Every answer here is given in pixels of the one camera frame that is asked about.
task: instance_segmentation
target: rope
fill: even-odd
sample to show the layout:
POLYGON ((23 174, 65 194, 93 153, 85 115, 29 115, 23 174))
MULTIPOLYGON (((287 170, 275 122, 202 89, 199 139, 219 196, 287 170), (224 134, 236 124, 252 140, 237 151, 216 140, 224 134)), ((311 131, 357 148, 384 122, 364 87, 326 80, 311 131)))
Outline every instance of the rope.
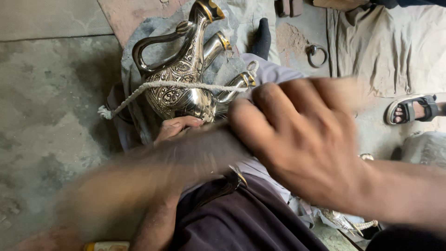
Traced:
POLYGON ((259 61, 257 60, 251 61, 251 63, 249 63, 249 65, 246 67, 246 70, 253 78, 257 77, 256 72, 258 69, 259 69, 259 61))
MULTIPOLYGON (((257 76, 256 71, 259 68, 259 62, 257 60, 252 61, 248 67, 246 67, 247 71, 254 78, 257 76)), ((245 92, 248 88, 238 88, 234 86, 221 86, 215 84, 205 84, 205 83, 184 83, 184 82, 175 82, 175 81, 155 81, 148 82, 142 84, 138 89, 136 89, 127 99, 125 99, 119 106, 113 111, 110 111, 105 107, 105 105, 99 107, 98 113, 99 116, 105 119, 112 119, 116 114, 118 114, 122 109, 124 109, 130 102, 136 99, 144 90, 153 87, 161 87, 161 86, 177 86, 183 88, 201 88, 207 89, 211 91, 235 91, 235 92, 245 92)))

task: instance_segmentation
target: metal jug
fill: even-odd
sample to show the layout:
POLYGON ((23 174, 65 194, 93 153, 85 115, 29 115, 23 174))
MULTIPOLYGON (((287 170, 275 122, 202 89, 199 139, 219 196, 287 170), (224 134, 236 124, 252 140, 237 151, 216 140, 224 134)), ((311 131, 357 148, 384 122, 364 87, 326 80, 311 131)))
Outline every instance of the metal jug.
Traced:
MULTIPOLYGON (((190 10, 189 20, 180 22, 175 32, 138 41, 133 47, 132 56, 142 81, 201 83, 203 71, 214 58, 222 51, 232 50, 229 41, 220 31, 203 45, 204 31, 208 24, 223 18, 225 16, 222 10, 211 0, 196 0, 190 10), (152 65, 144 63, 142 51, 145 47, 181 37, 185 37, 185 40, 173 57, 152 65)), ((253 85, 254 78, 243 72, 227 86, 242 88, 253 85)), ((191 115, 209 123, 216 118, 225 117, 228 104, 237 93, 224 91, 215 96, 211 91, 201 88, 161 86, 148 88, 144 94, 153 110, 163 119, 191 115)))

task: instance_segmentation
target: wooden block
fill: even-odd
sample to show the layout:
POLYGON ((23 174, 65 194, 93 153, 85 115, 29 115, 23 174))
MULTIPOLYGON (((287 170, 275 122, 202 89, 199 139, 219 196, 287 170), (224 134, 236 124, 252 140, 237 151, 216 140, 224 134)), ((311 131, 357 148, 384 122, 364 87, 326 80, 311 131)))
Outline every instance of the wooden block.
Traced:
POLYGON ((278 0, 276 3, 279 17, 289 16, 289 0, 278 0))
POLYGON ((290 16, 291 17, 298 17, 302 15, 304 12, 304 5, 302 0, 290 0, 290 16))
POLYGON ((170 17, 190 0, 97 0, 119 44, 124 47, 147 17, 170 17))

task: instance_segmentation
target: sandal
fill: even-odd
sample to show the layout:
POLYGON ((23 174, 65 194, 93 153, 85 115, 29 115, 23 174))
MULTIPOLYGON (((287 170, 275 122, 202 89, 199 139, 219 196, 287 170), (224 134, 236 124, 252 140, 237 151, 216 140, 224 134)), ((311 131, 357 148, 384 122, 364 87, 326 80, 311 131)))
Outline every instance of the sandal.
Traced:
POLYGON ((432 121, 438 115, 438 106, 435 103, 437 96, 433 95, 414 95, 404 97, 392 102, 387 109, 387 123, 391 125, 405 124, 414 120, 429 122, 432 121), (413 109, 413 103, 418 102, 424 108, 424 117, 415 119, 415 110, 413 109), (403 115, 401 115, 401 122, 395 123, 395 110, 401 108, 403 115))

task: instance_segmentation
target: jug handle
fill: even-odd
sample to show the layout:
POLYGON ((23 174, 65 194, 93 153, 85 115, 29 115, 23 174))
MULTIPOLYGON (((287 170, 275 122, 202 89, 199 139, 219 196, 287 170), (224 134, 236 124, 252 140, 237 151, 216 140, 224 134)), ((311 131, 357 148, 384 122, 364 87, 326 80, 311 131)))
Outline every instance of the jug handle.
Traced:
POLYGON ((157 36, 157 37, 148 37, 139 40, 133 47, 132 57, 133 61, 135 61, 136 67, 140 73, 142 72, 151 72, 149 69, 150 65, 146 64, 142 58, 142 51, 151 44, 162 43, 162 42, 172 42, 178 38, 185 36, 194 24, 191 21, 182 21, 177 25, 175 32, 157 36))

